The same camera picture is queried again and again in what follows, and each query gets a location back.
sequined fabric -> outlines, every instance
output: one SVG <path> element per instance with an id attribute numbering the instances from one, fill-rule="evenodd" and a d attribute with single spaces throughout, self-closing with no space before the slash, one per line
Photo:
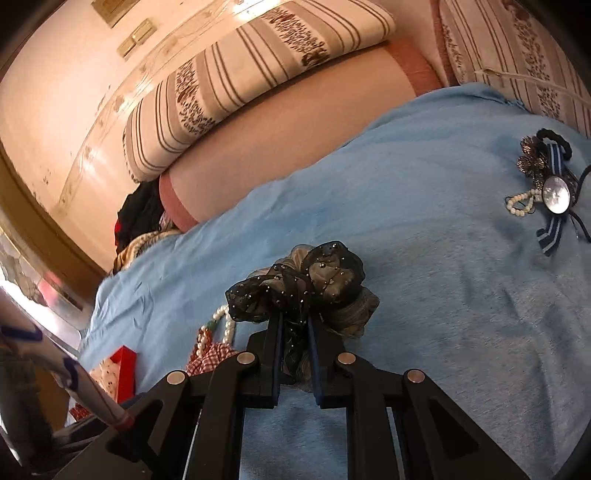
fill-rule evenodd
<path id="1" fill-rule="evenodd" d="M 297 245 L 288 257 L 253 272 L 226 292 L 229 313 L 237 322 L 264 322 L 283 313 L 284 379 L 305 380 L 300 363 L 307 349 L 307 321 L 320 313 L 332 330 L 348 337 L 363 329 L 379 298 L 362 287 L 363 262 L 341 242 L 313 248 Z"/>

decorative button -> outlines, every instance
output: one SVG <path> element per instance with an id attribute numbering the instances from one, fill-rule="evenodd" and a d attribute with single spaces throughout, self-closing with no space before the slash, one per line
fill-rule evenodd
<path id="1" fill-rule="evenodd" d="M 544 182 L 542 200 L 552 213 L 560 215 L 570 206 L 570 192 L 566 182 L 560 177 L 552 176 Z"/>

patterned cloth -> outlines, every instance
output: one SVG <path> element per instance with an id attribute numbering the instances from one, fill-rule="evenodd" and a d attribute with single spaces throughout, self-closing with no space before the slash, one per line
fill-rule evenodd
<path id="1" fill-rule="evenodd" d="M 187 375 L 191 377 L 206 372 L 212 372 L 226 358 L 230 358 L 237 353 L 237 351 L 226 343 L 214 343 L 208 350 L 205 350 L 203 356 L 199 358 L 197 356 L 197 344 L 195 344 L 191 356 L 189 357 L 189 363 L 187 363 L 187 366 L 185 367 L 185 371 L 187 372 Z"/>
<path id="2" fill-rule="evenodd" d="M 367 0 L 294 0 L 269 10 L 184 63 L 140 101 L 123 136 L 130 175 L 155 179 L 259 95 L 393 32 L 391 14 Z"/>
<path id="3" fill-rule="evenodd" d="M 163 238 L 170 235 L 178 235 L 180 231 L 175 229 L 167 230 L 165 232 L 150 232 L 140 235 L 135 238 L 131 243 L 123 250 L 115 261 L 113 262 L 112 274 L 115 275 L 122 270 L 126 270 L 138 256 L 144 253 L 148 248 L 157 244 Z"/>
<path id="4" fill-rule="evenodd" d="M 460 84 L 482 82 L 591 138 L 591 96 L 560 46 L 516 0 L 441 0 Z"/>

red box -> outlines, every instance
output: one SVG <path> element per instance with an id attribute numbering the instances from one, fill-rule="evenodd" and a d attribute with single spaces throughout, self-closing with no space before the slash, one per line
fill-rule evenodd
<path id="1" fill-rule="evenodd" d="M 135 395 L 135 358 L 137 354 L 125 345 L 111 355 L 111 361 L 119 365 L 119 384 L 117 403 L 133 398 Z"/>

bed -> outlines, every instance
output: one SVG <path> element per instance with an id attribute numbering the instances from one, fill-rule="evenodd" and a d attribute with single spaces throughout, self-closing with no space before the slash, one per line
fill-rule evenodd
<path id="1" fill-rule="evenodd" d="M 519 142 L 550 128 L 580 174 L 591 143 L 481 83 L 427 93 L 318 163 L 266 183 L 224 214 L 169 237 L 99 290 L 81 364 L 122 344 L 138 352 L 137 391 L 183 368 L 225 291 L 295 244 L 340 240 L 381 300 L 347 348 L 378 368 L 421 368 L 532 479 L 549 479 L 591 417 L 590 246 L 573 224 L 546 257 L 504 198 L 528 187 Z M 579 211 L 589 209 L 583 191 Z M 234 346 L 264 325 L 238 323 Z M 282 389 L 249 411 L 241 477 L 343 478 L 342 411 Z"/>

